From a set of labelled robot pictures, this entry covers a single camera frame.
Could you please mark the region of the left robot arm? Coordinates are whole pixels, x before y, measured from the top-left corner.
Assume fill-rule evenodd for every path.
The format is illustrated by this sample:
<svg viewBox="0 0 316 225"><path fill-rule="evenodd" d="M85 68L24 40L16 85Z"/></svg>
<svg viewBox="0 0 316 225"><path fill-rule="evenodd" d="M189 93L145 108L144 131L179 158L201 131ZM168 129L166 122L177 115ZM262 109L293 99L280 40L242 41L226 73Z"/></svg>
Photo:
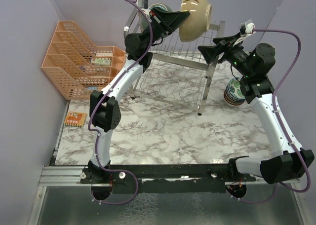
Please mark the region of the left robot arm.
<svg viewBox="0 0 316 225"><path fill-rule="evenodd" d="M124 38L127 60L123 68L102 90L92 91L88 130L96 133L96 139L88 168L97 182L105 182L111 171L110 144L112 133L121 119L120 100L149 67L153 57L149 50L155 41L171 35L189 15L188 11L169 12L152 8L144 17L148 22L147 28L141 33L129 33Z"/></svg>

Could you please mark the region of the large cream ceramic bowl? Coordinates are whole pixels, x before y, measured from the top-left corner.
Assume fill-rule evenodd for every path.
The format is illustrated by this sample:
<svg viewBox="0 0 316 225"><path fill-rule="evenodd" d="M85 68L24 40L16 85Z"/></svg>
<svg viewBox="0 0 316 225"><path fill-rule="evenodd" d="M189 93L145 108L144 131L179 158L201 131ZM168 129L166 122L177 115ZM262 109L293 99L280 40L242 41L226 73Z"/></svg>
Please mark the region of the large cream ceramic bowl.
<svg viewBox="0 0 316 225"><path fill-rule="evenodd" d="M182 0L180 11L188 11L190 15L179 26L181 42L191 42L209 29L212 5L208 0Z"/></svg>

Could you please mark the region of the steel two-tier dish rack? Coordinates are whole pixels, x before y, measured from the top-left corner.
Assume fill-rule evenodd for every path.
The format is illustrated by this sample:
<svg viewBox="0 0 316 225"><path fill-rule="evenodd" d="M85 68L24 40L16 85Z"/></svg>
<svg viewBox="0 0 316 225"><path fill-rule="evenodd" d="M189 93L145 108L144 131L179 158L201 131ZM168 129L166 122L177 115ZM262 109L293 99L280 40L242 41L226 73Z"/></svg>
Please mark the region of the steel two-tier dish rack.
<svg viewBox="0 0 316 225"><path fill-rule="evenodd" d="M226 22L210 24L208 32L197 40L184 43L175 31L151 48L151 65L129 88L132 99L148 98L196 110L202 115L206 106L218 59L210 64L198 51L224 35Z"/></svg>

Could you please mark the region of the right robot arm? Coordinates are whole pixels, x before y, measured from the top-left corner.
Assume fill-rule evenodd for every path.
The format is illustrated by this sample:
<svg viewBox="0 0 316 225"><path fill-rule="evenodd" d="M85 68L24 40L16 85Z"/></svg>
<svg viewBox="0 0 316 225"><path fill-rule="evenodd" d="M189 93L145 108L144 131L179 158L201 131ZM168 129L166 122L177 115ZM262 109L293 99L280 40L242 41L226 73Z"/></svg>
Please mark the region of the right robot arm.
<svg viewBox="0 0 316 225"><path fill-rule="evenodd" d="M313 151L303 149L293 135L277 102L277 90L267 76L276 62L275 49L267 43L260 43L247 54L239 38L239 34L215 38L213 45L200 45L198 50L208 64L221 56L219 62L229 62L242 74L241 93L261 121L271 146L272 158L243 156L231 159L227 176L232 181L238 181L244 174L252 174L263 178L268 184L275 184L306 175L310 182L308 167L315 159Z"/></svg>

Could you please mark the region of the green patterned small bowl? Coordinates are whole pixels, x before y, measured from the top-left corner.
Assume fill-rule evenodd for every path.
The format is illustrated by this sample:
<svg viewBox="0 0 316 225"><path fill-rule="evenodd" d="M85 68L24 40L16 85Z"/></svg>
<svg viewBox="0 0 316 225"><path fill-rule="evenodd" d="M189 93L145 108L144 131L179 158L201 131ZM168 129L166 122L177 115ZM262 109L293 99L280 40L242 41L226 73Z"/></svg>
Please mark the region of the green patterned small bowl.
<svg viewBox="0 0 316 225"><path fill-rule="evenodd" d="M240 78L232 78L228 85L228 93L234 97L235 99L238 100L245 100L245 96L242 94L241 89L240 89Z"/></svg>

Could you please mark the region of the large teal ceramic bowl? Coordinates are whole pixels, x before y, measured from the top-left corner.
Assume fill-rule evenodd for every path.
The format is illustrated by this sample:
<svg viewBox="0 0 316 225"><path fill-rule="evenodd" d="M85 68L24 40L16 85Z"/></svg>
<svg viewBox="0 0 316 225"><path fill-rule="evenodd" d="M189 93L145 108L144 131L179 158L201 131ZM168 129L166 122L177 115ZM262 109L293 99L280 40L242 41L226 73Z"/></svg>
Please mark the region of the large teal ceramic bowl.
<svg viewBox="0 0 316 225"><path fill-rule="evenodd" d="M163 10L163 11L166 11L166 12L172 12L172 9L166 5L166 4L163 4L163 3L154 3L154 4L151 4L149 7L148 7L149 10L153 10L153 9L159 9L159 10Z"/></svg>

